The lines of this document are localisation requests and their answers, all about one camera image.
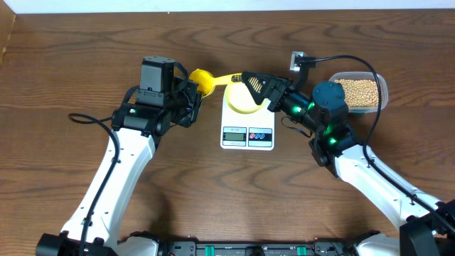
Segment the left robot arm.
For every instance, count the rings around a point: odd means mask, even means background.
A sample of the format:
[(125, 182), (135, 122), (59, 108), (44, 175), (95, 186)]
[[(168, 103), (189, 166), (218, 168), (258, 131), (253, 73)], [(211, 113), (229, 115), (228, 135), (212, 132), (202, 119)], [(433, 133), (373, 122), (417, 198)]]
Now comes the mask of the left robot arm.
[(42, 234), (37, 255), (162, 255), (157, 239), (138, 233), (119, 239), (129, 201), (161, 138), (173, 125), (191, 126), (204, 97), (201, 86), (188, 78), (153, 87), (131, 87), (111, 125), (91, 116), (70, 113), (79, 124), (98, 124), (108, 133), (104, 158), (84, 198), (59, 235)]

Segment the yellow measuring scoop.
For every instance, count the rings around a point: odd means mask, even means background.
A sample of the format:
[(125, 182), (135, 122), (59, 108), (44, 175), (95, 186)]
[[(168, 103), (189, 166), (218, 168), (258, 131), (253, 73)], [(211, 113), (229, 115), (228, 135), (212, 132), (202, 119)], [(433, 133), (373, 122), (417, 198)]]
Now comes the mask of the yellow measuring scoop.
[(240, 73), (214, 77), (212, 73), (202, 69), (194, 70), (189, 79), (198, 84), (197, 91), (201, 92), (203, 97), (211, 95), (218, 85), (242, 82)]

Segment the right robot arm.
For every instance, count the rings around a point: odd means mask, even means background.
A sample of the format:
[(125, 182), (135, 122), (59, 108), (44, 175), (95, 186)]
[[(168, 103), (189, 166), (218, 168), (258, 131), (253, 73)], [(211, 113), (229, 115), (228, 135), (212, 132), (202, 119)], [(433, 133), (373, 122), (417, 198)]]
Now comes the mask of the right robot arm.
[(314, 138), (311, 153), (319, 166), (358, 189), (399, 230), (399, 238), (370, 232), (345, 246), (346, 255), (453, 255), (454, 202), (444, 203), (413, 186), (381, 161), (347, 123), (342, 85), (321, 82), (311, 96), (292, 81), (244, 72), (253, 100), (269, 100), (271, 112), (283, 112)]

